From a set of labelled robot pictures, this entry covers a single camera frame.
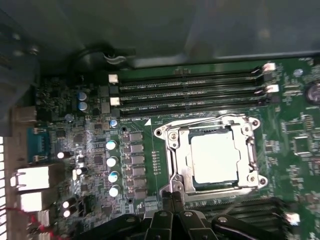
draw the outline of capacitor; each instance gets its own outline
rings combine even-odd
[[[67,209],[69,207],[71,207],[72,205],[76,204],[77,200],[75,197],[70,197],[68,200],[64,201],[62,204],[62,207],[64,209]]]
[[[115,198],[116,196],[118,196],[120,192],[120,186],[119,185],[113,185],[110,190],[109,190],[109,195],[113,198]]]
[[[105,144],[105,148],[109,151],[115,149],[116,147],[117,147],[117,142],[113,140],[110,140]]]
[[[78,92],[77,96],[80,101],[84,101],[87,99],[87,94],[84,93],[83,91]]]
[[[56,156],[58,157],[58,159],[68,159],[72,157],[72,155],[73,154],[70,151],[61,151]]]
[[[107,165],[109,168],[114,167],[117,163],[118,163],[118,158],[117,158],[116,156],[109,157],[109,158],[106,160],[106,165]]]
[[[108,176],[108,180],[112,184],[115,183],[116,181],[118,181],[118,179],[119,179],[119,172],[117,172],[117,171],[112,171],[110,173],[110,175]]]
[[[88,168],[86,168],[85,166],[84,167],[80,167],[80,168],[77,168],[75,170],[75,173],[79,176],[79,175],[82,175],[82,174],[85,174],[88,172]]]
[[[66,115],[64,116],[64,119],[65,119],[68,123],[70,123],[70,122],[72,122],[75,118],[74,118],[74,116],[73,116],[72,114],[68,113],[68,114],[66,114]]]
[[[78,109],[79,109],[80,111],[85,111],[85,110],[88,109],[88,104],[87,104],[85,101],[81,101],[81,102],[79,102],[79,104],[78,104]]]
[[[320,81],[310,82],[304,92],[308,103],[312,105],[320,105]]]
[[[64,216],[65,218],[68,218],[69,216],[71,216],[72,214],[74,214],[76,211],[77,211],[76,206],[71,206],[71,207],[69,207],[68,210],[65,210],[65,211],[64,211],[63,216]]]
[[[113,119],[109,122],[110,127],[115,128],[118,125],[118,121]]]

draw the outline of cpu socket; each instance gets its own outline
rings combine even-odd
[[[245,195],[268,184],[259,175],[254,130],[244,114],[175,120],[154,130],[164,140],[169,184],[186,202]]]

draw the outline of red wire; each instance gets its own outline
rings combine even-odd
[[[23,211],[20,208],[17,208],[17,207],[3,207],[3,208],[0,208],[0,211],[1,210],[16,211],[16,212],[18,212],[20,214],[26,215],[26,216],[30,217],[31,223],[32,224],[36,224],[38,226],[39,230],[42,233],[49,233],[51,238],[56,238],[57,240],[69,240],[68,238],[63,238],[63,237],[55,235],[52,230],[47,230],[46,227],[44,225],[42,225],[41,222],[39,222],[37,220],[35,215],[33,215],[31,213],[28,213],[26,211]]]

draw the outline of motherboard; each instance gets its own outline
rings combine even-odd
[[[143,218],[178,191],[208,219],[228,211],[270,231],[289,226],[288,239],[320,238],[317,59],[50,76],[35,103],[28,162],[63,168],[49,181],[56,198],[38,209],[62,236]]]

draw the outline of blue serial port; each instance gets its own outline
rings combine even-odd
[[[28,163],[44,161],[50,155],[50,136],[46,128],[29,127],[26,130]]]

